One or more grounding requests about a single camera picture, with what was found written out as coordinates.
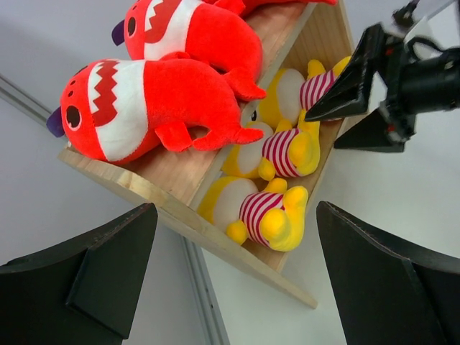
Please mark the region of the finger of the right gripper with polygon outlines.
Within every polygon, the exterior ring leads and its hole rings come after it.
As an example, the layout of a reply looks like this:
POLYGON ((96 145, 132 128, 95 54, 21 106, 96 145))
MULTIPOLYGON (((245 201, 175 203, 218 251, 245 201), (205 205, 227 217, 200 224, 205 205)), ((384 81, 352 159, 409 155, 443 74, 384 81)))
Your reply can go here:
POLYGON ((367 112, 374 74, 382 62, 384 38, 381 24, 365 29, 347 66, 307 111, 307 122, 341 119, 367 112))
POLYGON ((405 143, 400 141, 396 127, 375 109, 358 124, 342 134, 333 144, 338 150, 359 150, 381 153, 401 153, 405 143))

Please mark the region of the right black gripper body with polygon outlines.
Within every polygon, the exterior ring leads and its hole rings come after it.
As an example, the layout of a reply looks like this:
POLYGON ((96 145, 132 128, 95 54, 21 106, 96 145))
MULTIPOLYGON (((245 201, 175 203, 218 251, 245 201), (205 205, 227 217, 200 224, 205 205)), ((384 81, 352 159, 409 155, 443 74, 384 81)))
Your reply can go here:
POLYGON ((459 48, 443 49, 433 40, 415 36, 407 44, 377 28, 382 52, 378 70, 387 86, 377 109, 379 144, 404 144, 415 134, 418 114, 459 107, 459 48))

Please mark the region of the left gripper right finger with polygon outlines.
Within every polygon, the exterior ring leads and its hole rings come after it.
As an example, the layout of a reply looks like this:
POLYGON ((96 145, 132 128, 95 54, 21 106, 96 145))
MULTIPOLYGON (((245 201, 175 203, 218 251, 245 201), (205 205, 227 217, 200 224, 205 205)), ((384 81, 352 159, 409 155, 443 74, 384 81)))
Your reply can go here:
POLYGON ((459 259, 326 201, 316 220, 348 344, 459 343, 459 259))

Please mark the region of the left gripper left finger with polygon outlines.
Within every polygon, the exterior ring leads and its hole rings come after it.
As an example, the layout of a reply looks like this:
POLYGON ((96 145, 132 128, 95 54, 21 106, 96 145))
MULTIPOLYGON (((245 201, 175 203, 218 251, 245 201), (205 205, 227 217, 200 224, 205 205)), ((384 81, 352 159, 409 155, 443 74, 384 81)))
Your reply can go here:
POLYGON ((144 203, 1 266, 2 344, 121 344, 129 338, 157 227, 144 203))

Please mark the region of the yellow striped plush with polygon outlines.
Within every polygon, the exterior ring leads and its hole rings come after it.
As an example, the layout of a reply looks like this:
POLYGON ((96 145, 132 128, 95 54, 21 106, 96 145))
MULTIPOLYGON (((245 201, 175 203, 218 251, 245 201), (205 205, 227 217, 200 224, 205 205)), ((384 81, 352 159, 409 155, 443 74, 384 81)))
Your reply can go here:
POLYGON ((272 128, 282 120, 293 126, 298 123, 300 113, 308 111, 332 87, 348 65, 346 56, 327 70, 319 60, 310 60, 307 75, 294 68, 281 68, 267 89, 267 96, 254 110, 251 120, 261 121, 272 128))
POLYGON ((253 180, 225 176, 214 181, 197 213, 239 245, 246 240, 290 252, 305 230, 308 190, 275 178, 259 190, 253 180))

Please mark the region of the yellow striped plush edge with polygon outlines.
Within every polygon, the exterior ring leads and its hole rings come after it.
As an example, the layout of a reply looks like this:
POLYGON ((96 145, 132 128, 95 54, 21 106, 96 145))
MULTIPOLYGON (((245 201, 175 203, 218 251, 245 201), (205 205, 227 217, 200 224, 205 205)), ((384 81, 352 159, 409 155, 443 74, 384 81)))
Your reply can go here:
POLYGON ((262 121, 250 121, 249 129, 260 129, 263 138, 245 145, 234 145, 221 171, 240 178, 296 178, 314 173, 321 159, 319 121, 306 121, 301 111, 298 124, 282 120, 275 129, 262 121))

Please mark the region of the red shark plush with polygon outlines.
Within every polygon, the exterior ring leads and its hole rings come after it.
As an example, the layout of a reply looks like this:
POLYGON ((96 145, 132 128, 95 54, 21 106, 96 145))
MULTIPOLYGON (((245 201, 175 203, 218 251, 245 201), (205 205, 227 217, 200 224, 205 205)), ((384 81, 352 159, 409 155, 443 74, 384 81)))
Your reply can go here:
POLYGON ((46 125, 81 154, 124 164, 156 146, 211 151, 255 142, 262 132, 242 126, 239 102, 265 95, 244 70, 220 73, 187 56, 103 59, 68 81, 46 125))
POLYGON ((248 17, 256 9, 267 7, 267 6, 281 6, 284 4, 327 4, 330 6, 337 5, 338 0, 242 0, 242 1, 227 1, 228 5, 243 4, 244 10, 240 14, 240 17, 248 17))
POLYGON ((107 71, 105 90, 189 107, 263 99, 262 43, 244 9, 243 1, 136 1, 112 32, 131 59, 107 71))

